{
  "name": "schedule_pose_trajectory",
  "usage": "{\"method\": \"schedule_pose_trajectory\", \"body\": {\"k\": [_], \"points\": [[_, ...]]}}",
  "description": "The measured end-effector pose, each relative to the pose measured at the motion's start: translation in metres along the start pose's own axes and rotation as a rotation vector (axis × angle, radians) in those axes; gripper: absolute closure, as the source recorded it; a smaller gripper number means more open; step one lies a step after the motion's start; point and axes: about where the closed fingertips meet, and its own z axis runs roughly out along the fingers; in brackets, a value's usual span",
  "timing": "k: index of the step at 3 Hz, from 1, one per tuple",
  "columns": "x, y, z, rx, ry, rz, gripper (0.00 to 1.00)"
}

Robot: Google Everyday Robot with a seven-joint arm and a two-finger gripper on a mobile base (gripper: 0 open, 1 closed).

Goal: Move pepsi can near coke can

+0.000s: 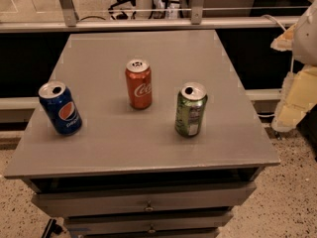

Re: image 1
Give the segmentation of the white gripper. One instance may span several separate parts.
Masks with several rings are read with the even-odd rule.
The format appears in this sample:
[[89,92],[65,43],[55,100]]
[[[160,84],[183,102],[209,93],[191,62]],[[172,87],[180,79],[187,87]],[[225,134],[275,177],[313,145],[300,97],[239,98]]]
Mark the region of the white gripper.
[[312,66],[317,65],[317,0],[270,47],[280,52],[292,50],[293,57],[306,64],[300,72],[287,74],[271,122],[274,131],[289,132],[317,104],[317,67]]

